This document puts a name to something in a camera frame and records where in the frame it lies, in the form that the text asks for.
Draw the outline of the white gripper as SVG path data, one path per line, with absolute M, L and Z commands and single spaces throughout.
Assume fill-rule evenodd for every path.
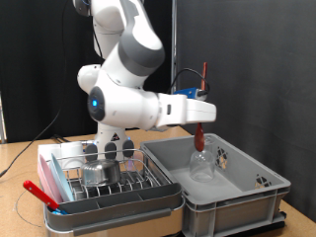
M 214 104 L 195 99 L 187 99 L 186 123 L 213 122 L 216 120 L 217 109 Z

